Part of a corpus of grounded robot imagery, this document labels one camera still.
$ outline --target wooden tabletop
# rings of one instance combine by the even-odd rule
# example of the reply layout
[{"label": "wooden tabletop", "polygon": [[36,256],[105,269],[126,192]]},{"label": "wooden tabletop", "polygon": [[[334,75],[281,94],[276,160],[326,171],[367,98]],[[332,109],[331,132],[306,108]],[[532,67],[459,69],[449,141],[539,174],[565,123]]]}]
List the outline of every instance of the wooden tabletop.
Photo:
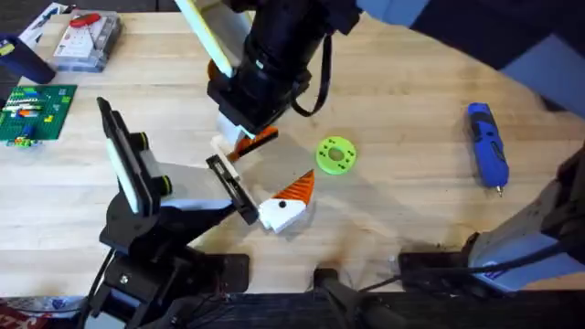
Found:
[{"label": "wooden tabletop", "polygon": [[[96,97],[109,100],[131,131],[148,134],[159,161],[203,166],[211,155],[218,106],[206,94],[209,58],[197,37],[180,14],[122,20],[103,73],[53,80],[79,85],[59,140],[0,152],[0,295],[90,288],[106,253],[98,235],[117,192]],[[43,58],[66,22],[57,16],[47,24],[37,48]],[[281,137],[239,170],[251,190],[275,192],[316,167],[314,149],[330,135],[356,145],[356,166],[342,176],[316,170],[312,215],[282,235],[233,216],[193,243],[248,253],[249,292],[303,292],[320,262],[341,264],[343,279],[361,287],[387,278],[401,249],[459,249],[475,231],[495,228],[531,202],[585,139],[583,120],[544,111],[524,87],[402,27],[363,16],[349,37],[335,36],[333,59],[322,111],[311,119],[285,114]],[[316,96],[320,60],[315,55],[305,107]],[[511,173],[503,198],[476,180],[465,125],[474,101],[490,104],[505,142]],[[585,288],[583,278],[528,288]]]}]

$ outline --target black cable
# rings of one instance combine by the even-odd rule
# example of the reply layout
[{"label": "black cable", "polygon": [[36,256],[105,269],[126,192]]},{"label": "black cable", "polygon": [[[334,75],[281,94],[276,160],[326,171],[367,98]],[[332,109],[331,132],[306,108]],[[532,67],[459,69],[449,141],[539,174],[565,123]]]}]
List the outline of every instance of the black cable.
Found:
[{"label": "black cable", "polygon": [[101,280],[101,277],[103,276],[103,273],[106,271],[106,268],[108,267],[108,264],[110,264],[110,261],[112,261],[113,252],[114,252],[113,249],[110,249],[110,251],[108,251],[106,258],[103,260],[103,263],[101,264],[101,267],[100,267],[100,270],[98,271],[98,274],[96,274],[95,279],[93,279],[93,283],[91,284],[91,288],[90,288],[90,292],[88,293],[88,297],[86,298],[85,303],[83,304],[83,307],[81,308],[80,319],[77,322],[77,329],[83,329],[85,322],[88,320],[88,316],[90,316],[91,299],[93,298],[95,291],[98,289],[98,284],[100,284],[100,280]]},{"label": "black cable", "polygon": [[403,279],[410,279],[416,276],[424,276],[424,275],[464,275],[464,274],[476,274],[476,273],[487,273],[487,272],[499,272],[499,271],[509,271],[512,269],[516,269],[522,266],[526,266],[529,264],[533,264],[544,260],[546,258],[558,255],[559,253],[565,252],[569,249],[572,249],[579,244],[582,244],[582,241],[578,239],[573,239],[572,241],[559,241],[558,243],[543,248],[539,251],[535,251],[529,255],[520,257],[515,260],[506,261],[497,265],[492,266],[483,266],[483,267],[476,267],[476,268],[429,268],[423,269],[418,271],[411,271],[405,272],[400,275],[396,275],[390,279],[384,280],[379,283],[375,283],[372,285],[367,286],[366,288],[362,288],[360,292],[369,292],[379,287],[383,287],[385,285],[391,284],[398,280]]},{"label": "black cable", "polygon": [[319,95],[317,96],[317,102],[313,107],[313,111],[307,111],[296,102],[296,98],[299,96],[298,91],[292,93],[292,108],[303,117],[308,118],[313,116],[321,110],[325,101],[327,101],[327,95],[329,94],[329,85],[331,83],[331,57],[332,57],[333,41],[331,35],[326,35],[323,40],[323,59],[321,61],[321,86],[319,87]]}]

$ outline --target black mount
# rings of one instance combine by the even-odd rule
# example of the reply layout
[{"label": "black mount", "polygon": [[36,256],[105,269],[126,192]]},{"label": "black mount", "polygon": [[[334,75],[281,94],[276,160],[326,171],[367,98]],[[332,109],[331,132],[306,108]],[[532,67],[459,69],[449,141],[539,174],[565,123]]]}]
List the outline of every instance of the black mount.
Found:
[{"label": "black mount", "polygon": [[314,271],[314,292],[325,295],[341,328],[440,328],[423,321],[407,320],[394,313],[380,298],[373,294],[357,292],[338,279],[335,269]]},{"label": "black mount", "polygon": [[258,134],[309,88],[309,61],[326,35],[348,34],[359,21],[355,0],[224,0],[255,10],[234,77],[210,67],[207,94],[236,125]]}]

